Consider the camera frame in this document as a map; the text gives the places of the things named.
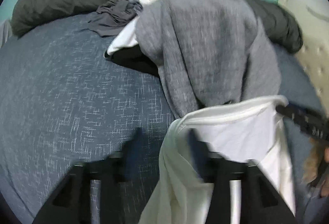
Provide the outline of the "person's right hand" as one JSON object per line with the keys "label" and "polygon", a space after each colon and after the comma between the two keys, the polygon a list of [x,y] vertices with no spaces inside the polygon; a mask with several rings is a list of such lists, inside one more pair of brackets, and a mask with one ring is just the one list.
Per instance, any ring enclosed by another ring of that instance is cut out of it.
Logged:
{"label": "person's right hand", "polygon": [[304,162],[303,175],[303,181],[308,189],[312,188],[311,183],[313,183],[319,176],[320,163],[324,161],[328,164],[328,147],[312,138],[310,139],[310,142],[312,148]]}

